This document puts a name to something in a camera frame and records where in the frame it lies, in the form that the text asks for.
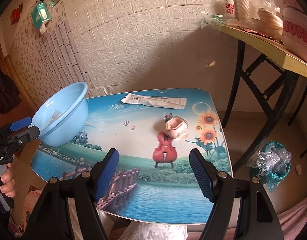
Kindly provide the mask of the person's left hand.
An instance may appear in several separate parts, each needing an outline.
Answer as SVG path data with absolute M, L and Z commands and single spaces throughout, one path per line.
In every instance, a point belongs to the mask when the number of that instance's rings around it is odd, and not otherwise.
M 16 184 L 15 179 L 13 178 L 13 169 L 11 163 L 7 164 L 7 170 L 1 176 L 3 185 L 0 187 L 0 190 L 6 194 L 7 197 L 13 198 L 16 196 Z

